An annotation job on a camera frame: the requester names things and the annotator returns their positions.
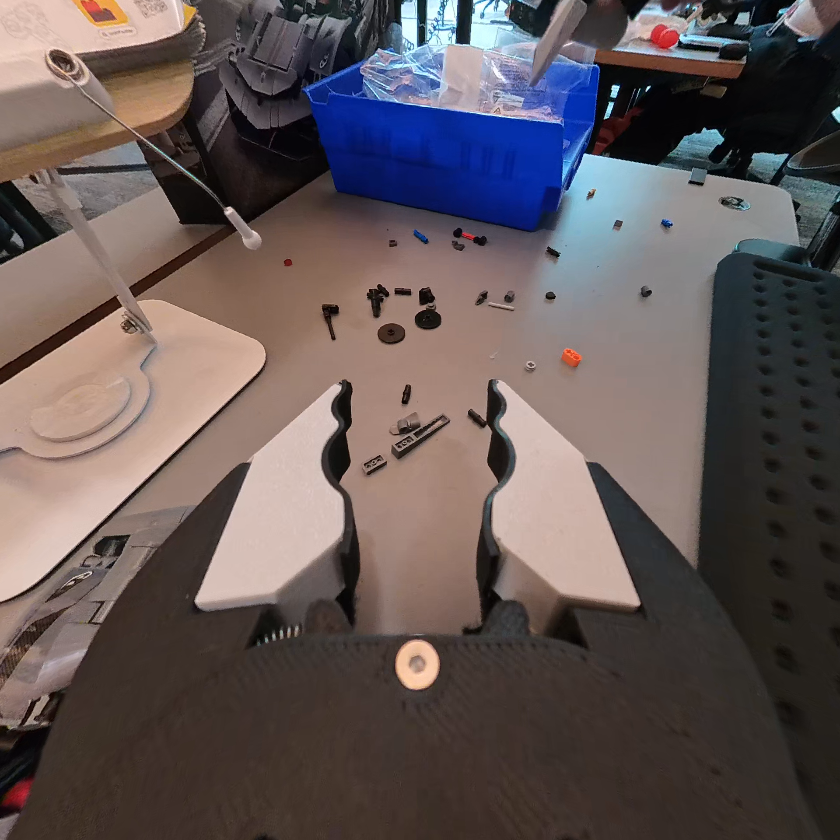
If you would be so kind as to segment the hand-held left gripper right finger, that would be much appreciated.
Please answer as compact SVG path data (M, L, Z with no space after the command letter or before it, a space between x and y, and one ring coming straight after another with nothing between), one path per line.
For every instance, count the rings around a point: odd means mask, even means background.
M476 550L480 616L517 602L549 635L570 609L642 605L583 454L502 380L487 385L487 465L496 484Z

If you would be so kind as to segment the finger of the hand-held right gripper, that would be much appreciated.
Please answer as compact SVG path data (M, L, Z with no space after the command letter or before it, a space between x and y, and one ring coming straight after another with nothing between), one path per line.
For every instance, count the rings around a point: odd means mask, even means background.
M529 85L534 88L544 77L560 50L573 39L574 31L587 11L584 1L559 1L533 51Z

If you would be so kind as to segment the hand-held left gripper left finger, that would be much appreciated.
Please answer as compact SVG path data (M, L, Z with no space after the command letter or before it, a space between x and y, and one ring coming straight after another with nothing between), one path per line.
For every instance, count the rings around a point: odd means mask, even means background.
M301 621L335 601L355 620L358 533L341 479L350 467L352 384L331 385L248 461L213 549L196 607L275 607Z

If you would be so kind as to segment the blue plastic bin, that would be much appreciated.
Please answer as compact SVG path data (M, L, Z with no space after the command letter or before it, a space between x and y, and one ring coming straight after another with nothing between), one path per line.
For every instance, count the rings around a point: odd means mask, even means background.
M559 63L562 122L368 98L362 63L305 90L339 193L536 230L555 213L595 123L599 69Z

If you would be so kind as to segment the white metal book stand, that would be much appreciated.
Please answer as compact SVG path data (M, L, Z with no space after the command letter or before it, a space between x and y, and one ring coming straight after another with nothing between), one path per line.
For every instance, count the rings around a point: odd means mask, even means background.
M266 363L256 339L139 303L56 168L38 179L121 311L2 384L2 602L42 582Z

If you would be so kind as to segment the lego car model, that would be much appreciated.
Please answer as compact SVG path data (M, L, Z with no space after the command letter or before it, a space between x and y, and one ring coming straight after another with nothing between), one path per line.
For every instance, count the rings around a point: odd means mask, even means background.
M2 733L48 728L100 626L193 506L120 516L52 574L2 637Z

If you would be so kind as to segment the lego instruction booklet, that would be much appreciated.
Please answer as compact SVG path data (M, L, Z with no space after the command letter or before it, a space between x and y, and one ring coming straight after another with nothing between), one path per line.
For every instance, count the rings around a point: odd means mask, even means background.
M2 58L62 49L97 76L194 59L207 38L181 1L2 1Z

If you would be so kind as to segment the scattered small lego pieces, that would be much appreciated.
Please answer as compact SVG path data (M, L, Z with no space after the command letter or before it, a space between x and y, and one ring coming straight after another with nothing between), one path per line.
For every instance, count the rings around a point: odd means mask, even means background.
M335 373L397 412L483 412L501 379L584 455L631 485L697 477L705 412L707 259L621 178L606 202L573 189L557 229L481 226L337 193L284 203L282 335L297 371Z

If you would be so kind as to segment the black lego set box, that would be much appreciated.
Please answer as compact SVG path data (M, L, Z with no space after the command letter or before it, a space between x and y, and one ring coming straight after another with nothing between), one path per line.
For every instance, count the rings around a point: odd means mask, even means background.
M202 49L181 121L141 143L182 224L251 222L329 168L306 89L402 46L393 1L187 2Z

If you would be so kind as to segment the black perforated pad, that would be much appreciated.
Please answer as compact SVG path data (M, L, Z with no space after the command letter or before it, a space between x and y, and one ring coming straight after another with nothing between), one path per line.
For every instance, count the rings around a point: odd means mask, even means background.
M740 251L713 282L699 571L839 835L838 277Z

